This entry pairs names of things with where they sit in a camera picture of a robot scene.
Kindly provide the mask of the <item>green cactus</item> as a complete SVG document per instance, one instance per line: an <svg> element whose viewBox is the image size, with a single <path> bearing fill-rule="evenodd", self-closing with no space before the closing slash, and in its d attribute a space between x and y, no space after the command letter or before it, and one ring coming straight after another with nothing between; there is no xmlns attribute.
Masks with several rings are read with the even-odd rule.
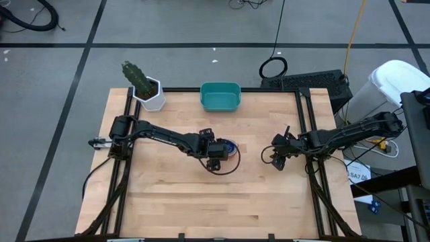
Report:
<svg viewBox="0 0 430 242"><path fill-rule="evenodd" d="M122 64L122 72L127 80L135 87L137 95L142 99L153 96L153 87L144 73L129 61Z"/></svg>

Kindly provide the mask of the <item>yellow power plug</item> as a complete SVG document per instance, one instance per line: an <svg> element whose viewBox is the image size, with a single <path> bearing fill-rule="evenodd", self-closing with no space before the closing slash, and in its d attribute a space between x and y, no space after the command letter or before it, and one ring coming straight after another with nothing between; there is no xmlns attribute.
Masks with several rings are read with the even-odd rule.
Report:
<svg viewBox="0 0 430 242"><path fill-rule="evenodd" d="M388 145L387 145L386 137L372 139L370 140L370 143L376 144L379 147L379 149L381 149L382 151L387 151Z"/></svg>

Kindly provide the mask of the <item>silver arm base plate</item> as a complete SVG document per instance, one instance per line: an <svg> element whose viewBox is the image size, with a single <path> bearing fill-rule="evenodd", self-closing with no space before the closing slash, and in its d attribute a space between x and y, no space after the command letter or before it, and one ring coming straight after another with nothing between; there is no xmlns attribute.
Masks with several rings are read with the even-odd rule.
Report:
<svg viewBox="0 0 430 242"><path fill-rule="evenodd" d="M110 138L95 137L88 141L88 144L95 150L111 147L112 140Z"/></svg>

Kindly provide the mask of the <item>black crossbar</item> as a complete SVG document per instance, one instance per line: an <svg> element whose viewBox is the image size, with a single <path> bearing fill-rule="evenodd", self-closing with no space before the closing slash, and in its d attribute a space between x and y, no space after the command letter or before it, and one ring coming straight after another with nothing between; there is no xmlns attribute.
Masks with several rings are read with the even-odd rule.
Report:
<svg viewBox="0 0 430 242"><path fill-rule="evenodd" d="M421 185L421 178L417 166L408 167L356 184L351 184L350 187L353 197L358 198L379 192L397 190L409 185Z"/></svg>

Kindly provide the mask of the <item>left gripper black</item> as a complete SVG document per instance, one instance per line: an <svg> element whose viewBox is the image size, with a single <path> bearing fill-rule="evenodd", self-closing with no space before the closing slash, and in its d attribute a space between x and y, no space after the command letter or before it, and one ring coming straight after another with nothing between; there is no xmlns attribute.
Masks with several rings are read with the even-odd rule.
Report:
<svg viewBox="0 0 430 242"><path fill-rule="evenodd" d="M202 138L214 138L214 133L211 128L205 128L199 131ZM209 158L206 161L206 169L208 171L219 171L221 169L220 161L228 160L228 145L222 138L205 140L201 148L203 158Z"/></svg>

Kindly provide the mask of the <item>black aluminium table frame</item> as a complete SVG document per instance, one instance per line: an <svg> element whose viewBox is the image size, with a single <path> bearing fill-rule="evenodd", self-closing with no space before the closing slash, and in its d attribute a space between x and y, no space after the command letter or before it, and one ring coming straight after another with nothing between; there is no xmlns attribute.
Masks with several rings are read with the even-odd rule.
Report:
<svg viewBox="0 0 430 242"><path fill-rule="evenodd" d="M314 207L305 158L278 171L269 164L272 138L290 126L300 134L332 129L328 92L295 93L248 88L235 112L206 112L198 88L168 88L160 112L131 105L157 126L187 133L211 128L233 140L239 154L222 164L222 175L207 172L198 160L150 139L137 141L125 196L112 208L107 231L121 237L205 239L315 239L330 234L324 207Z"/></svg>

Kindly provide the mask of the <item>teal plastic basket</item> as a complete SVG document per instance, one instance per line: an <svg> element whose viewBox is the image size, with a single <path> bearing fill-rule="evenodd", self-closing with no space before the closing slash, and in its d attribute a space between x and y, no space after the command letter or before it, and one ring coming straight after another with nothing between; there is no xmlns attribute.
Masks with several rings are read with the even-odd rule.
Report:
<svg viewBox="0 0 430 242"><path fill-rule="evenodd" d="M206 112L235 112L241 103L241 87L233 82L204 83L200 103Z"/></svg>

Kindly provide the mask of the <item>dark grey desk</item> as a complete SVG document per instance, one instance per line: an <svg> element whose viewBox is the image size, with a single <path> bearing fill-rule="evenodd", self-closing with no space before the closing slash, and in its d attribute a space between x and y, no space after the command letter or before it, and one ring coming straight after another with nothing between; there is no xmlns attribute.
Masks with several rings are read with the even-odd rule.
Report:
<svg viewBox="0 0 430 242"><path fill-rule="evenodd" d="M430 190L430 87L400 97L421 185Z"/></svg>

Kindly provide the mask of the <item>red measuring cup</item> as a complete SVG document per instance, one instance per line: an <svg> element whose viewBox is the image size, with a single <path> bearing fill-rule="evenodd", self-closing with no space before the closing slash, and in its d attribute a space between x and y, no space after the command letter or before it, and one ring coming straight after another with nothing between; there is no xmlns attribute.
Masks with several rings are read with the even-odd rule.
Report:
<svg viewBox="0 0 430 242"><path fill-rule="evenodd" d="M233 160L235 157L236 157L236 154L238 153L238 145L237 145L237 152L234 154L234 155L231 155L231 156L229 156L228 155L228 160Z"/></svg>

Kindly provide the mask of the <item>grey equipment rack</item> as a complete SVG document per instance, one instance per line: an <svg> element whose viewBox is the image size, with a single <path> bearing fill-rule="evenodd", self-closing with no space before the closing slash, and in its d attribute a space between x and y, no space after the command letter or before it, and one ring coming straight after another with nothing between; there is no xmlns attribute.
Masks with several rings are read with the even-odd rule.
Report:
<svg viewBox="0 0 430 242"><path fill-rule="evenodd" d="M409 185L405 192L401 194L401 208L416 221L411 221L415 238L417 242L430 242L430 190Z"/></svg>

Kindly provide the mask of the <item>white plant pot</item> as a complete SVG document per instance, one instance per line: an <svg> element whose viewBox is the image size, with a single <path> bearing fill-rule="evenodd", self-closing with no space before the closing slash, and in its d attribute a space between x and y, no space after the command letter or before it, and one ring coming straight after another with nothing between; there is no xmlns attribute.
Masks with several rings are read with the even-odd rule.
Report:
<svg viewBox="0 0 430 242"><path fill-rule="evenodd" d="M163 93L163 87L160 83L160 81L153 79L152 77L147 77L147 79L152 83L155 84L157 87L157 93L148 99L142 99L138 97L137 90L135 87L133 87L133 95L132 97L136 99L141 106L147 111L147 112L159 112L162 110L163 106L166 103L166 97Z"/></svg>

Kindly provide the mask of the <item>white paper sheet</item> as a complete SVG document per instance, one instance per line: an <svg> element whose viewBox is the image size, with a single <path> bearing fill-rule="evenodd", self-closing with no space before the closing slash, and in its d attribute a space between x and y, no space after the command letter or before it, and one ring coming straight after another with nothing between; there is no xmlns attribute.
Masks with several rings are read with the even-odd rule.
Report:
<svg viewBox="0 0 430 242"><path fill-rule="evenodd" d="M347 166L347 175L349 178L349 184L358 184L371 178L371 171L369 165L362 165L358 162L352 162L348 159L344 160L344 164ZM358 198L354 198L356 202L364 204L371 204L373 202L372 195L366 195Z"/></svg>

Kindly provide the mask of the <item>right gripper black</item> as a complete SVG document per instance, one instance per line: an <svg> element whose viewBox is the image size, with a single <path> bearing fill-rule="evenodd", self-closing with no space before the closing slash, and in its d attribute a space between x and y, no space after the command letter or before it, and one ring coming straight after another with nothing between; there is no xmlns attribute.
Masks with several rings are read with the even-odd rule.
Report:
<svg viewBox="0 0 430 242"><path fill-rule="evenodd" d="M278 155L272 155L271 164L282 171L286 164L286 157L297 157L300 154L300 141L290 135L290 126L287 126L284 135L276 134L271 142Z"/></svg>

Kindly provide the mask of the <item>white lidded plastic bin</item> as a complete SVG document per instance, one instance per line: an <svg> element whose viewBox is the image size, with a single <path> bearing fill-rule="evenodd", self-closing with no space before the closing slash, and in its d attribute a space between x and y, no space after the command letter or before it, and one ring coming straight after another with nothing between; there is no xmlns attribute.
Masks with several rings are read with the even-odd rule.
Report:
<svg viewBox="0 0 430 242"><path fill-rule="evenodd" d="M424 91L430 77L414 66L390 60L374 69L364 86L341 109L347 122L354 123L378 112L392 112L400 107L404 92Z"/></svg>

